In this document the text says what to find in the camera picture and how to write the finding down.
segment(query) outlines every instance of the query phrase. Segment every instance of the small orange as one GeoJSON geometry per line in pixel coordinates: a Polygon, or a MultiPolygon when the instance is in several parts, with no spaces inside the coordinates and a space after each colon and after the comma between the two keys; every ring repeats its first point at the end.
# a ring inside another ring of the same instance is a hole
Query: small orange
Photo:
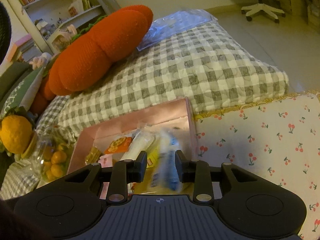
{"type": "Polygon", "coordinates": [[[57,151],[51,157],[52,164],[64,163],[66,160],[67,154],[63,151],[57,151]]]}
{"type": "Polygon", "coordinates": [[[60,165],[57,165],[57,164],[53,164],[51,166],[51,172],[52,174],[57,177],[57,178],[60,178],[63,176],[63,171],[62,171],[62,168],[60,165]]]}
{"type": "Polygon", "coordinates": [[[48,181],[53,181],[56,179],[56,177],[52,174],[51,170],[46,171],[45,174],[47,175],[48,181]]]}
{"type": "Polygon", "coordinates": [[[44,165],[44,168],[43,168],[44,171],[48,171],[51,169],[52,163],[51,162],[44,162],[43,165],[44,165]]]}
{"type": "Polygon", "coordinates": [[[43,151],[43,158],[46,161],[49,161],[49,160],[51,160],[53,153],[54,153],[54,148],[51,146],[46,146],[43,151]]]}

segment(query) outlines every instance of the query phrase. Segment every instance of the baseboard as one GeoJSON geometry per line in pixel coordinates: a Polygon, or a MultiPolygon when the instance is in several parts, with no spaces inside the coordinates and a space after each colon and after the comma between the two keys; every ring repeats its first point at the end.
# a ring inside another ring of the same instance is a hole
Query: baseboard
{"type": "Polygon", "coordinates": [[[209,9],[205,9],[208,13],[214,15],[217,13],[224,13],[224,12],[234,12],[239,11],[243,6],[249,6],[252,5],[252,3],[244,3],[244,4],[230,4],[230,5],[223,5],[223,6],[217,6],[209,9]]]}

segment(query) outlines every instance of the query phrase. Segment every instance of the cherry print tablecloth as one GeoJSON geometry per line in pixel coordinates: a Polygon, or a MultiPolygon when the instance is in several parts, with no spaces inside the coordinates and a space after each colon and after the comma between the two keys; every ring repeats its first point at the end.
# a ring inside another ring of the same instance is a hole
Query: cherry print tablecloth
{"type": "Polygon", "coordinates": [[[320,93],[292,94],[197,115],[197,157],[247,169],[302,198],[302,239],[320,236],[320,93]]]}

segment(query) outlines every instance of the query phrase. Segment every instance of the checkered fabric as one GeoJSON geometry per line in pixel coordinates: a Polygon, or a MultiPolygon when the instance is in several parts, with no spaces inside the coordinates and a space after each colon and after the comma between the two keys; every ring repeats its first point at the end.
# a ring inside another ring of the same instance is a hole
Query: checkered fabric
{"type": "MultiPolygon", "coordinates": [[[[53,125],[66,102],[67,97],[56,97],[48,106],[44,114],[39,120],[36,133],[41,136],[45,128],[53,125]]],[[[33,156],[39,153],[36,148],[33,156]]],[[[25,195],[33,191],[39,183],[39,178],[31,171],[30,162],[28,160],[20,160],[10,165],[4,177],[4,182],[0,190],[1,199],[10,199],[25,195]]]]}
{"type": "Polygon", "coordinates": [[[287,89],[285,72],[255,59],[210,21],[114,65],[90,91],[70,98],[58,124],[79,136],[86,127],[179,97],[200,113],[279,97],[287,89]]]}

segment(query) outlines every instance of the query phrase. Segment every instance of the orange snack package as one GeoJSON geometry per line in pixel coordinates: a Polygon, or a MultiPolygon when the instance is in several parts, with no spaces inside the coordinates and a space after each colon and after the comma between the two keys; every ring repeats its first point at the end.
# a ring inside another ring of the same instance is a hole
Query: orange snack package
{"type": "Polygon", "coordinates": [[[110,144],[109,148],[105,150],[104,154],[125,153],[128,151],[132,142],[132,137],[120,137],[110,144]]]}

